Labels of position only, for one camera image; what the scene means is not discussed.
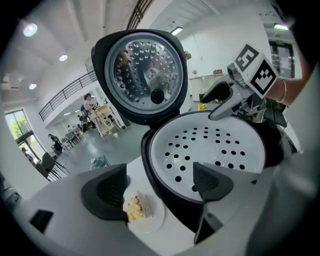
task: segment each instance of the white countertop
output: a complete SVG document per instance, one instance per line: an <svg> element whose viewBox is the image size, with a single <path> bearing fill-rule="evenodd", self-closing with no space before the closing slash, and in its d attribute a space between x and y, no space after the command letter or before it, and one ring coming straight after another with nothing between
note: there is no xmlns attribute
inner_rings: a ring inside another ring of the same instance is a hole
<svg viewBox="0 0 320 256"><path fill-rule="evenodd" d="M127 175L131 182L126 193L147 191L155 194L147 178L141 156L127 164ZM161 227L150 233L134 232L149 248L162 256L171 256L194 246L195 234L185 227L164 205L165 217Z"/></svg>

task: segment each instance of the perforated white tray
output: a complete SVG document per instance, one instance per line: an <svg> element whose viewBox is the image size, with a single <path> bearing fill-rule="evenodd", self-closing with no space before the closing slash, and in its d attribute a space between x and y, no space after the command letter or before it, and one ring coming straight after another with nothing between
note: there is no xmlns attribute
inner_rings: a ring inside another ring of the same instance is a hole
<svg viewBox="0 0 320 256"><path fill-rule="evenodd" d="M212 121L208 115L193 112L168 122L154 135L149 153L163 185L196 203L202 199L193 182L193 162L261 173L266 159L262 139L248 123L236 117Z"/></svg>

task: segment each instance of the fluorescent light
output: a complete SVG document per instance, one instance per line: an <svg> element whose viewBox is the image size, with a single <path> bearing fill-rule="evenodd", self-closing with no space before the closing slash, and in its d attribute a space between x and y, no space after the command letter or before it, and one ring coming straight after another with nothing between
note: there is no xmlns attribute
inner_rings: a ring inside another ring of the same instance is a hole
<svg viewBox="0 0 320 256"><path fill-rule="evenodd" d="M175 36L176 34L178 34L179 32L181 32L182 29L183 29L182 27L177 26L174 30L171 31L171 34Z"/></svg>
<svg viewBox="0 0 320 256"><path fill-rule="evenodd" d="M37 87L37 85L36 85L35 83L32 83L32 84L30 84L29 89L30 89L30 90L33 90L33 89L36 88L36 87Z"/></svg>
<svg viewBox="0 0 320 256"><path fill-rule="evenodd" d="M38 30L38 26L34 23L28 24L24 29L23 29L23 34L26 37L32 37Z"/></svg>
<svg viewBox="0 0 320 256"><path fill-rule="evenodd" d="M68 55L64 54L59 58L59 61L64 62L66 59L68 59Z"/></svg>
<svg viewBox="0 0 320 256"><path fill-rule="evenodd" d="M274 24L274 28L278 30L289 30L289 28L286 25L281 24Z"/></svg>

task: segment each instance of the food on plate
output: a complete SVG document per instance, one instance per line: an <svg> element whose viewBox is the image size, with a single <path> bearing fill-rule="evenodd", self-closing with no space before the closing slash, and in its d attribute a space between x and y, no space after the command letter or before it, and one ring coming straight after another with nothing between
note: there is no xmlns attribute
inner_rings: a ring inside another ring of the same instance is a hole
<svg viewBox="0 0 320 256"><path fill-rule="evenodd" d="M126 213L128 215L129 222L152 217L147 196L137 192L136 195L131 198L130 203L128 203Z"/></svg>

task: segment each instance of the perforated metal plate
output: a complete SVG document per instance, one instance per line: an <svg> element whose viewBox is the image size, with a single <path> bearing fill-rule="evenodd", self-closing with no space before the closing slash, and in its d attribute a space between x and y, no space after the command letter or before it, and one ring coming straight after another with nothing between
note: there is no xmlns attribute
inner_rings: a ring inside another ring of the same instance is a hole
<svg viewBox="0 0 320 256"><path fill-rule="evenodd" d="M147 32L132 33L117 41L106 57L104 75L111 94L122 106L145 115L173 104L183 81L175 48Z"/></svg>
<svg viewBox="0 0 320 256"><path fill-rule="evenodd" d="M245 121L208 119L208 112L182 115L154 135L150 162L157 178L177 196L202 202L193 182L193 162L211 163L240 172L261 173L265 146Z"/></svg>

